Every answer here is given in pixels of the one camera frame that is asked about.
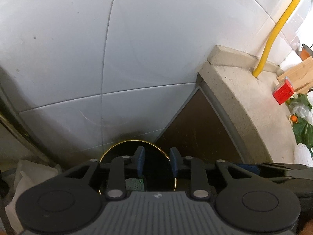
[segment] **circular pad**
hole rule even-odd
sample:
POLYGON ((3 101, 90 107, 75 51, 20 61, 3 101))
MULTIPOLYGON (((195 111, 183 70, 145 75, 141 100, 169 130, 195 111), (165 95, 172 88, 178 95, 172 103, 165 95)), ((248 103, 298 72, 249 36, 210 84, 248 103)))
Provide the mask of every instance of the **circular pad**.
POLYGON ((48 212, 60 212, 70 208, 75 202, 74 196, 66 191, 52 191, 39 197, 39 206, 48 212))
POLYGON ((16 213, 25 229, 37 234, 65 234, 94 221, 101 209, 100 196, 72 178, 43 183, 24 192, 16 213))
POLYGON ((282 231, 300 214, 297 196, 266 180, 236 180, 218 194, 215 207, 227 223, 252 232, 282 231))
POLYGON ((269 192, 254 191, 246 193, 242 197, 242 203, 250 210, 267 212, 277 207, 278 199, 269 192))

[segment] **logo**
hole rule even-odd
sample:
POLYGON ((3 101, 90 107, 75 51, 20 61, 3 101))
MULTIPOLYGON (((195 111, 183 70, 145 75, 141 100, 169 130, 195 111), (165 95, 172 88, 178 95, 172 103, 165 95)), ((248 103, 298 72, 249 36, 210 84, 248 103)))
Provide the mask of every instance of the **logo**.
POLYGON ((161 198, 161 197, 163 196, 163 194, 156 193, 156 194, 154 194, 153 196, 156 197, 156 198, 161 198))

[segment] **orange object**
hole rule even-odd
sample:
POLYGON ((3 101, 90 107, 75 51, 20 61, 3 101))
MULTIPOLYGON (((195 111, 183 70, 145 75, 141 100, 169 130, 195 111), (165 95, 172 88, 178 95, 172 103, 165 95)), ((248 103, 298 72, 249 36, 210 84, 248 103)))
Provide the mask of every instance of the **orange object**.
POLYGON ((313 235, 313 219, 304 225, 304 228, 299 235, 313 235))
POLYGON ((298 122, 298 118, 297 118, 296 115, 292 115, 292 116, 291 116, 291 120, 292 120, 292 122, 295 123, 295 124, 298 122))
POLYGON ((300 58, 302 59, 302 61, 304 61, 305 59, 309 57, 310 57, 310 54, 304 48, 302 48, 301 53, 300 53, 300 58))
POLYGON ((312 49, 309 48, 307 45, 303 44, 300 53, 300 58, 302 59, 302 61, 304 61, 305 59, 309 58, 312 55, 313 55, 312 49))

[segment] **wooden board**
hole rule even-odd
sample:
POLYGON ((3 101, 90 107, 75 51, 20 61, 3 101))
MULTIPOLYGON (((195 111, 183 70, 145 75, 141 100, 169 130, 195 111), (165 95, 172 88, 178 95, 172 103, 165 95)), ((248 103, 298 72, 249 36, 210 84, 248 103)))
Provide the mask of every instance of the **wooden board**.
POLYGON ((313 88, 313 58, 309 57, 295 67, 290 68, 284 74, 277 77, 280 82, 288 77, 296 93, 306 94, 313 88))

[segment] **concrete ledge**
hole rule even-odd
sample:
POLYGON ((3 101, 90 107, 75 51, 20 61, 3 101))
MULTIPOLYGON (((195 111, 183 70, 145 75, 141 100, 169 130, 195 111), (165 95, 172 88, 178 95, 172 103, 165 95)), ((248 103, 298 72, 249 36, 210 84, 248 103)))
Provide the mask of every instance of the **concrete ledge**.
MULTIPOLYGON (((211 54, 209 60, 218 65, 205 62, 199 74, 238 130, 251 163, 293 163, 296 142, 288 120, 290 113, 285 104, 280 106, 272 96, 278 84, 277 75, 262 72, 256 79, 249 69, 229 65, 240 63, 241 54, 239 57, 234 52, 217 54, 211 54)), ((241 65, 246 67, 248 61, 247 58, 241 65)))
MULTIPOLYGON (((232 48, 215 45, 211 51, 208 62, 213 65, 233 66, 252 71, 259 63, 259 58, 232 48)), ((281 74, 280 67, 267 61, 264 71, 281 74)))

